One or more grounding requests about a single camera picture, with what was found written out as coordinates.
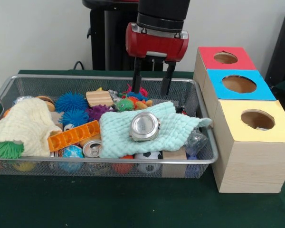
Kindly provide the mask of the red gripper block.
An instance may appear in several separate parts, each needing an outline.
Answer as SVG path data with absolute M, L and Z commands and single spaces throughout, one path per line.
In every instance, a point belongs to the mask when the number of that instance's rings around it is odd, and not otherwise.
M 125 34 L 125 47 L 127 53 L 134 58 L 134 72 L 132 92 L 139 93 L 141 87 L 142 59 L 149 57 L 161 57 L 168 65 L 166 76 L 161 83 L 161 96 L 169 94 L 173 72 L 176 62 L 184 57 L 189 43 L 189 34 L 182 30 L 177 33 L 162 32 L 129 23 Z

